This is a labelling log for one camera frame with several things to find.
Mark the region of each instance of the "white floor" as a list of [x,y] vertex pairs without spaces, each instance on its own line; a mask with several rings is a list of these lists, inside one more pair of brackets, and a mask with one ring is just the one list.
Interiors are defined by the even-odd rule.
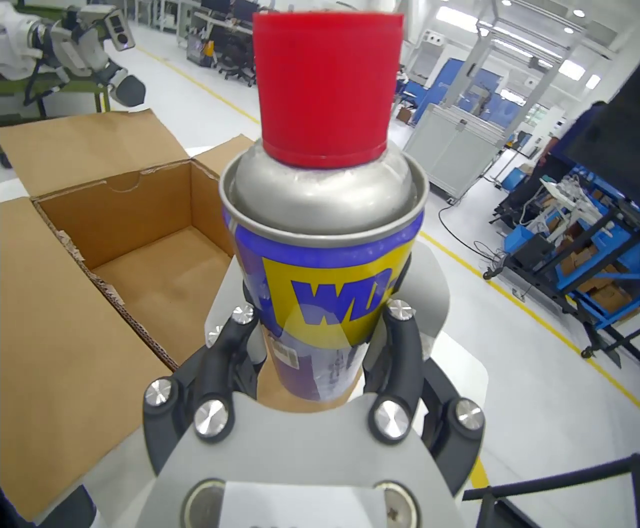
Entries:
[[[112,55],[146,84],[147,106],[183,146],[217,145],[237,134],[259,136],[256,87],[225,81],[216,71],[188,62],[174,36],[147,28],[134,28],[134,34],[136,49]],[[304,109],[300,115],[304,118]],[[403,144],[410,131],[393,122],[390,136]],[[502,196],[481,180],[443,219],[468,244],[477,240],[496,249],[501,238],[487,221]],[[445,205],[435,193],[430,195],[423,231],[484,271],[486,262],[440,225],[437,212]],[[445,330],[489,373],[481,460],[491,484],[548,476],[640,451],[640,409],[632,401],[530,315],[432,247],[451,290]],[[496,280],[511,291],[513,285],[505,278]],[[586,345],[581,327],[544,299],[530,292],[525,304],[579,348]],[[623,355],[621,371],[607,358],[596,360],[640,398],[640,365],[635,360]],[[629,477],[513,502],[543,528],[635,526]],[[468,526],[474,526],[477,506],[467,504],[463,512]]]

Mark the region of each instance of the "box flap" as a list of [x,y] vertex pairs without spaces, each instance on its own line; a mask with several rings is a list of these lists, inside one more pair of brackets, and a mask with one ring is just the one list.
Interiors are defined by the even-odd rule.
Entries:
[[254,143],[246,136],[240,134],[231,138],[226,143],[213,147],[202,154],[198,154],[195,159],[202,163],[213,174],[220,176],[229,162],[238,154],[248,149]]
[[187,158],[151,110],[3,127],[0,145],[31,196]]
[[0,204],[0,484],[32,519],[141,423],[168,369],[28,198]]

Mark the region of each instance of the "gray metal plate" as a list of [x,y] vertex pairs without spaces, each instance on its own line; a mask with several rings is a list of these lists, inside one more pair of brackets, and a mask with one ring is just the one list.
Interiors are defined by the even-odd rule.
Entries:
[[181,526],[186,495],[211,478],[360,487],[393,481],[417,501],[422,526],[463,528],[447,485],[418,435],[412,431],[393,447],[371,436],[367,414],[375,398],[365,394],[337,409],[304,414],[269,409],[234,393],[236,424],[231,434],[212,445],[188,429],[157,478],[138,528]]

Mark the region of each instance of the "red part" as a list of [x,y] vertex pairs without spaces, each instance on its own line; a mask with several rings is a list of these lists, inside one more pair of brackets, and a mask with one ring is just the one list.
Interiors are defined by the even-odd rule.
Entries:
[[402,15],[258,13],[264,150],[308,168],[368,163],[387,147]]

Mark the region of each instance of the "barcode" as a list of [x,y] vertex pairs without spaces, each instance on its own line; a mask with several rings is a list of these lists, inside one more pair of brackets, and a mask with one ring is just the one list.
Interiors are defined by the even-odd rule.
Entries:
[[300,363],[298,362],[298,353],[291,347],[283,345],[281,342],[271,339],[271,349],[275,356],[289,367],[300,370]]

